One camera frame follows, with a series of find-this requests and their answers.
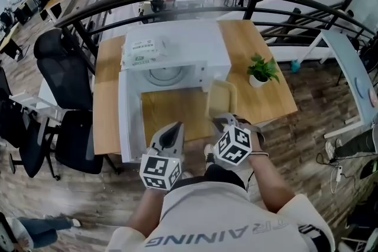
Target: black metal railing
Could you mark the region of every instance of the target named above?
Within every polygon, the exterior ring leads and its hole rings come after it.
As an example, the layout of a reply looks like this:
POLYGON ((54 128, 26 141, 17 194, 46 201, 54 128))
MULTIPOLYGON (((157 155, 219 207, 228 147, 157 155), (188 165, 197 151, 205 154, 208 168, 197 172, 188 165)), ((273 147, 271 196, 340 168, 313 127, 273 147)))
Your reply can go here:
MULTIPOLYGON (((372 35, 375 33, 365 27, 363 24, 359 23, 355 19, 352 19, 348 17, 343 12, 337 11, 329 6, 326 6, 324 4, 321 4, 319 2, 313 1, 313 0, 282 0, 282 1, 288 1, 293 2, 298 5, 303 5, 310 7, 314 10, 318 10, 324 13, 327 13, 328 15, 332 15, 333 18, 331 20, 318 18, 316 16, 313 16, 311 14, 300 14, 294 10, 294 12, 290 11, 283 11, 278 9, 267 9, 267 8, 256 8, 256 4, 261 0, 248 0, 247 7, 227 7, 227 6, 213 6, 213 7, 198 7, 198 8, 188 8, 188 9, 164 9, 160 12, 154 13, 154 14, 148 14, 148 15, 140 15, 138 17, 129 18, 126 20, 121 20, 118 22, 114 22, 108 25, 96 25, 92 29, 86 29, 83 25, 83 20, 86 20, 87 18, 91 18, 92 16, 96 14, 101 14, 103 12, 109 11, 114 8, 119 8, 121 6, 131 5, 134 3, 139 3, 143 1, 149 1, 149 0, 101 0, 98 2, 95 2, 91 5, 88 5, 82 9, 79 9, 75 12, 72 12, 70 14, 65 15, 64 17, 60 18, 57 23, 55 24, 56 27, 60 27, 63 29, 63 32, 65 35, 71 36, 71 40, 75 41, 76 39, 72 37, 71 31, 68 30, 68 27, 70 25, 74 25, 74 27, 77 29, 77 33, 80 35, 80 38, 82 39, 82 45, 86 44, 86 47, 90 50, 90 52, 93 54, 93 56, 96 58, 97 51, 98 51, 98 45, 94 41, 93 37, 96 34, 102 33, 103 31, 111 30, 112 28, 120 27, 122 25, 126 24, 132 24, 135 22, 147 22, 152 19, 158 19, 165 21, 165 20, 172 20, 176 18, 178 15, 181 14, 199 14, 203 12, 230 12, 230 11, 242 11, 244 12, 243 19, 251 19, 254 12, 261 12, 261 13, 268 13, 268 14, 278 14, 278 15, 287 15, 290 17, 296 16, 296 18, 301 19, 307 19, 310 21, 320 21, 325 25, 326 29, 329 29, 331 26, 336 26, 340 28, 345 28, 342 25, 338 25, 336 22, 337 18, 341 18, 343 20, 346 20, 350 22, 351 24, 355 25, 358 30, 355 30, 354 28, 347 28, 349 32, 352 32, 355 34, 356 39, 361 39, 361 37, 371 38, 372 35)), ((351 0, 347 0, 346 3, 342 5, 342 9, 345 9, 347 5, 350 3, 351 0)), ((268 33, 268 34, 262 34, 263 37, 279 37, 279 38, 285 38, 286 37, 292 37, 293 35, 290 33, 290 31, 294 29, 302 29, 302 30, 320 30, 314 27, 310 27, 308 25, 300 25, 300 24, 293 24, 290 21, 284 21, 284 22, 254 22, 256 26, 267 26, 267 27, 281 27, 285 28, 286 32, 283 34, 281 32, 279 33, 268 33)), ((76 43, 75 50, 81 52, 82 45, 79 43, 76 43)), ((85 58, 87 61, 88 68, 91 70, 92 73, 95 72, 94 64, 91 63, 91 60, 88 58, 85 58)))

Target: hand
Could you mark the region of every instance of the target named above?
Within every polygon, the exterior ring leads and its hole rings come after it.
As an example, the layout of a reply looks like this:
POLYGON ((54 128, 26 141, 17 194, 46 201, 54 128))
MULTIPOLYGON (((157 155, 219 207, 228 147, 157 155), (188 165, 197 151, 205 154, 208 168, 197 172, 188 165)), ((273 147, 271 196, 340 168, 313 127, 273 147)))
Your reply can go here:
POLYGON ((13 244, 13 246, 14 246, 14 250, 16 251, 16 252, 25 252, 25 250, 20 246, 20 244, 13 244))
POLYGON ((19 244, 22 248, 27 248, 27 247, 29 247, 29 241, 28 241, 26 238, 21 238, 21 239, 18 241, 18 244, 19 244))

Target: chair leg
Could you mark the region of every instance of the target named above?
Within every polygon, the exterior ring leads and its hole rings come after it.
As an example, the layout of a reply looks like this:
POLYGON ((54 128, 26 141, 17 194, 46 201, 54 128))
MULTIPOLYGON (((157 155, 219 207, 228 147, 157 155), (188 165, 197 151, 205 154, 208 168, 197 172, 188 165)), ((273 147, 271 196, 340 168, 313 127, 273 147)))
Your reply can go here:
POLYGON ((112 167, 112 169, 114 170, 114 173, 117 174, 117 175, 120 175, 120 168, 117 168, 114 165, 114 163, 112 162, 112 160, 110 159, 110 157, 108 155, 104 155, 104 158, 106 159, 106 161, 110 165, 110 167, 112 167))
POLYGON ((55 173, 54 173, 53 165, 51 164, 50 154, 47 152, 45 154, 45 157, 46 157, 46 160, 47 160, 48 167, 50 169, 51 175, 53 176, 54 179, 56 179, 57 181, 59 181, 60 180, 60 176, 59 175, 55 175, 55 173))
POLYGON ((340 72, 340 75, 339 75, 339 77, 338 77, 338 80, 337 80, 336 86, 338 86, 338 84, 339 84, 339 82, 340 82, 342 76, 343 76, 343 72, 341 71, 341 72, 340 72))
POLYGON ((22 161, 13 160, 12 155, 9 154, 9 166, 10 166, 13 174, 16 173, 16 166, 18 166, 18 165, 22 165, 22 161))

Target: mesh chair back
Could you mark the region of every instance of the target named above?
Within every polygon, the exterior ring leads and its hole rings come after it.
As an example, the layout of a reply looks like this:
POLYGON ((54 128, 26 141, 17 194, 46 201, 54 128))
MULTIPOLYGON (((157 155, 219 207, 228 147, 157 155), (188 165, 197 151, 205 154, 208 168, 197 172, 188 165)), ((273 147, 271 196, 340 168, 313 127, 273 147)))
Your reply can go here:
POLYGON ((60 107, 92 110, 87 67, 81 58, 67 53, 65 45, 61 29, 39 36, 34 46, 37 66, 60 107))
POLYGON ((8 80, 6 79, 6 75, 4 72, 4 69, 0 66, 0 90, 2 90, 2 93, 0 93, 0 97, 9 97, 11 93, 11 89, 9 88, 8 80))

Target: wooden floor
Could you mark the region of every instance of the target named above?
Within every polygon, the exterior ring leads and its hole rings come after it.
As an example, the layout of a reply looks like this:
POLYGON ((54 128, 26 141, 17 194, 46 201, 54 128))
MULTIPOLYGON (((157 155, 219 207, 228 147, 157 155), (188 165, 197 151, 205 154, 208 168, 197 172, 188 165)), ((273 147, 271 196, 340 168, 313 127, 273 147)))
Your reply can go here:
MULTIPOLYGON (((42 76, 35 64, 32 47, 38 34, 52 27, 39 18, 36 15, 16 39, 23 48, 30 45, 23 61, 16 63, 0 55, 13 93, 25 89, 32 93, 39 91, 42 76)), ((356 106, 345 82, 335 87, 340 72, 336 62, 322 66, 304 63, 297 74, 292 74, 287 64, 282 64, 281 69, 294 94, 298 112, 263 129, 265 149, 280 173, 296 192, 308 196, 338 238, 347 213, 373 186, 373 179, 357 181, 355 190, 353 178, 343 178, 337 192, 332 194, 332 168, 317 164, 315 157, 317 153, 325 156, 323 134, 356 115, 356 106)), ((361 131, 349 133, 343 139, 361 131)), ((199 140, 185 145, 186 166, 196 175, 204 172, 203 146, 206 142, 199 140)), ((34 179, 27 177, 22 167, 13 175, 8 166, 10 152, 14 159, 19 159, 17 150, 11 146, 0 151, 0 211, 16 217, 71 215, 83 223, 83 228, 59 232, 58 242, 43 251, 104 251, 113 230, 124 225, 144 191, 137 166, 125 165, 124 173, 116 176, 104 163, 100 175, 89 175, 62 166, 53 159, 53 167, 61 175, 61 181, 57 182, 51 177, 47 164, 34 179)), ((113 156, 113 159, 120 163, 119 156, 113 156)), ((357 176, 369 159, 345 160, 343 172, 357 176)), ((250 170, 241 171, 240 176, 246 181, 249 174, 250 170)), ((252 200, 259 200, 253 178, 249 192, 252 200)))

